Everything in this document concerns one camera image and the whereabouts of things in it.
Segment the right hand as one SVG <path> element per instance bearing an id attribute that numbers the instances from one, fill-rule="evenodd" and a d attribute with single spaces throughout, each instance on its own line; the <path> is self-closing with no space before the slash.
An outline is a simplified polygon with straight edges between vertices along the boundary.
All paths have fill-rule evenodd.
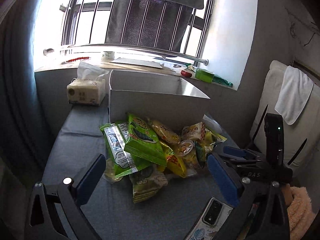
<path id="1" fill-rule="evenodd" d="M 286 205 L 286 207 L 289 207 L 291 205 L 291 203 L 293 202 L 293 194 L 292 194 L 290 184 L 286 184 L 286 185 L 282 186 L 281 191 L 282 191 L 284 199 L 285 199 L 285 205 Z"/>

